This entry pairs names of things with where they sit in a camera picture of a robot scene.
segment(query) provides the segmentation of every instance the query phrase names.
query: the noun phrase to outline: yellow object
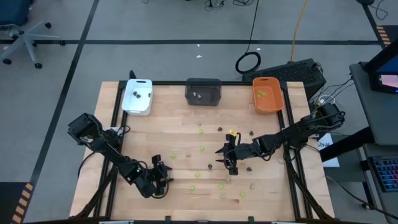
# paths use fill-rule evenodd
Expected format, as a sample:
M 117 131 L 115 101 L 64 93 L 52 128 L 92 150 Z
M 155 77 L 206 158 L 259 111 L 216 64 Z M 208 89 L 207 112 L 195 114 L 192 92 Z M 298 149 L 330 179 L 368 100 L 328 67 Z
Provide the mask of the yellow object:
M 307 3 L 308 3 L 308 0 L 305 0 L 303 9 L 301 10 L 300 18 L 299 18 L 298 21 L 297 21 L 296 29 L 294 30 L 293 43 L 292 43 L 292 54 L 290 55 L 290 61 L 291 61 L 291 62 L 293 62 L 294 47 L 295 47 L 294 44 L 295 44 L 295 42 L 296 42 L 297 30 L 299 29 L 299 25 L 300 25 L 301 19 L 302 19 L 302 17 L 303 17 L 304 10 L 305 10 L 305 7 L 307 6 Z
M 237 136 L 238 134 L 232 130 L 229 130 L 229 133 L 232 134 L 233 136 Z

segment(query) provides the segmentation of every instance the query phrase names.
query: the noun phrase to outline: computer monitor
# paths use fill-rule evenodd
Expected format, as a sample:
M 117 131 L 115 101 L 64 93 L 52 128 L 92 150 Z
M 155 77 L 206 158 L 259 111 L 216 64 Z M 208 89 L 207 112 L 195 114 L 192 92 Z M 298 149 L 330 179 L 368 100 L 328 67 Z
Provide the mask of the computer monitor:
M 398 94 L 398 40 L 388 45 L 364 66 L 371 89 Z

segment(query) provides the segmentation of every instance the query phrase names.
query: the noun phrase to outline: wooden table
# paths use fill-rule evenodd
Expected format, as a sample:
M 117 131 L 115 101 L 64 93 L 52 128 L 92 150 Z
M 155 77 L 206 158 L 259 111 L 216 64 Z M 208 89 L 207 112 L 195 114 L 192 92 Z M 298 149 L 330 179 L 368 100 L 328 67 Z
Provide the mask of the wooden table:
M 104 128 L 111 123 L 117 86 L 117 82 L 103 82 L 101 86 L 95 116 Z M 298 121 L 309 114 L 303 84 L 290 82 L 288 88 L 294 120 Z M 150 115 L 128 116 L 131 131 L 125 135 L 122 148 L 123 154 L 148 164 L 153 155 L 161 154 L 165 164 L 173 168 L 169 174 L 175 180 L 170 183 L 169 193 L 160 200 L 143 198 L 134 185 L 128 185 L 119 175 L 111 218 L 164 220 L 170 215 L 172 220 L 245 221 L 253 216 L 256 221 L 294 221 L 282 149 L 276 150 L 269 162 L 259 158 L 238 161 L 237 176 L 228 175 L 224 165 L 215 162 L 222 159 L 215 151 L 226 142 L 228 130 L 239 131 L 242 142 L 251 142 L 254 136 L 280 131 L 277 115 L 254 112 L 251 86 L 223 86 L 222 99 L 216 107 L 189 106 L 184 93 L 185 86 L 181 85 L 154 86 Z M 285 111 L 284 120 L 288 126 Z M 199 133 L 200 129 L 204 130 L 203 134 Z M 314 140 L 308 144 L 317 147 Z M 306 147 L 301 155 L 309 191 L 325 211 L 334 216 L 319 153 Z M 83 166 L 70 215 L 77 214 L 96 191 L 102 164 L 103 156 L 95 154 Z M 248 172 L 247 167 L 251 167 L 252 172 Z M 220 189 L 219 184 L 224 184 L 224 188 Z M 297 192 L 301 214 L 305 217 L 298 188 Z M 107 197 L 106 192 L 101 214 L 104 214 Z

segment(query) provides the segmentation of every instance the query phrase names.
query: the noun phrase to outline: orange and black tape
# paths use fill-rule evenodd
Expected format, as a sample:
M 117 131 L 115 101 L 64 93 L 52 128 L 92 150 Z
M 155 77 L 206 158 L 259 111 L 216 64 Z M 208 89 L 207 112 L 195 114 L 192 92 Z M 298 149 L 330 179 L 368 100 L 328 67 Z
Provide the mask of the orange and black tape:
M 18 201 L 18 205 L 15 208 L 15 214 L 12 216 L 12 223 L 22 223 L 29 206 L 30 198 L 32 198 L 33 185 L 26 183 L 25 189 L 22 190 L 21 197 Z
M 383 44 L 387 47 L 388 45 L 391 44 L 390 38 L 388 38 L 388 35 L 386 31 L 384 30 L 383 26 L 376 26 L 377 31 L 379 32 L 379 35 L 381 37 L 381 40 L 383 41 Z

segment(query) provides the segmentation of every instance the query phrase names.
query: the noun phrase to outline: white paper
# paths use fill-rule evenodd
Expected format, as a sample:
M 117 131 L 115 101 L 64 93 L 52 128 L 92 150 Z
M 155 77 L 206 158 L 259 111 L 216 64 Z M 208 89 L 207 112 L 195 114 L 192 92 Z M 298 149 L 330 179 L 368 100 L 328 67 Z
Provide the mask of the white paper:
M 332 144 L 333 144 L 333 140 L 331 139 L 331 135 L 329 133 L 327 133 L 321 139 L 319 139 L 318 149 L 319 149 L 319 151 L 321 151 L 322 149 L 324 149 Z M 333 159 L 323 162 L 323 167 L 340 167 L 340 164 L 338 163 L 338 159 L 336 157 L 336 158 L 333 158 Z

